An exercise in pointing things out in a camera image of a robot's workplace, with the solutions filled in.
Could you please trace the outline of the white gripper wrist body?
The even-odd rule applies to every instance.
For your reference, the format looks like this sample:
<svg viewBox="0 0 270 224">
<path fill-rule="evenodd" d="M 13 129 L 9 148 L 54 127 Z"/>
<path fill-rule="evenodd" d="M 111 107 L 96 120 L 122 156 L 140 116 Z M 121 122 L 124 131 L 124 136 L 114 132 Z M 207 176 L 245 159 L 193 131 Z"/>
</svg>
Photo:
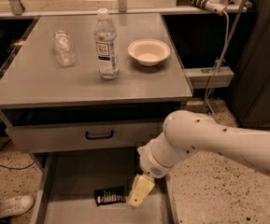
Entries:
<svg viewBox="0 0 270 224">
<path fill-rule="evenodd" d="M 163 133 L 139 147 L 137 152 L 141 170 L 153 178 L 164 177 L 185 158 L 185 150 L 172 146 Z"/>
</svg>

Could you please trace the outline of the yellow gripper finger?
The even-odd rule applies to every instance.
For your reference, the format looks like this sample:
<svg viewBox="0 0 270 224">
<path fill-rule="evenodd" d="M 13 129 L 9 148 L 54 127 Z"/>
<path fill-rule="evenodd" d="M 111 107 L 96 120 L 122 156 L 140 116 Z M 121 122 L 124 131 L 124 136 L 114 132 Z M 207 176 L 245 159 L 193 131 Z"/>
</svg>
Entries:
<svg viewBox="0 0 270 224">
<path fill-rule="evenodd" d="M 154 187 L 155 181 L 153 177 L 146 174 L 136 175 L 132 189 L 127 198 L 127 204 L 131 207 L 137 208 L 143 203 Z"/>
</svg>

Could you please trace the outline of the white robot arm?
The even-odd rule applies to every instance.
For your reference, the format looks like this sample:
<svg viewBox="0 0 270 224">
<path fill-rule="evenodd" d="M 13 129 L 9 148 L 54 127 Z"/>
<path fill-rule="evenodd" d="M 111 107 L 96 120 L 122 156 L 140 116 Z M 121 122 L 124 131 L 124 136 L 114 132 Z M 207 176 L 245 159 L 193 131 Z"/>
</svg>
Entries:
<svg viewBox="0 0 270 224">
<path fill-rule="evenodd" d="M 137 208 L 157 178 L 198 151 L 218 153 L 270 175 L 270 132 L 223 126 L 206 114 L 179 110 L 165 118 L 161 134 L 137 149 L 142 173 L 134 179 L 127 204 Z"/>
</svg>

